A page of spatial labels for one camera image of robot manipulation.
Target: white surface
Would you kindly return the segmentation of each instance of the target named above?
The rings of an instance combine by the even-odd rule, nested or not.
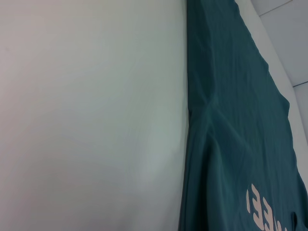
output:
[[[304,129],[308,135],[308,83],[294,88]]]
[[[307,9],[308,0],[293,0],[261,16],[293,86],[308,81]]]
[[[240,9],[291,103],[251,3]],[[0,230],[176,230],[187,135],[185,4],[0,3]]]
[[[293,135],[294,150],[297,157],[297,167],[306,188],[308,188],[308,146],[294,89],[281,62],[279,61],[278,55],[270,42],[260,18],[253,9],[253,5],[249,0],[238,0],[238,2],[242,18],[244,19],[262,57],[269,64],[270,74],[279,92],[290,103],[289,121]]]
[[[258,15],[269,12],[291,0],[251,0]]]

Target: teal fabric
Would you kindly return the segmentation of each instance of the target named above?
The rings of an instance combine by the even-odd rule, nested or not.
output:
[[[289,103],[234,0],[187,0],[187,56],[179,230],[307,230]]]

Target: teal t-shirt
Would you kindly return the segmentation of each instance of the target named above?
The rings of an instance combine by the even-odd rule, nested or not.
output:
[[[308,230],[289,103],[234,0],[187,0],[187,57],[179,230]]]

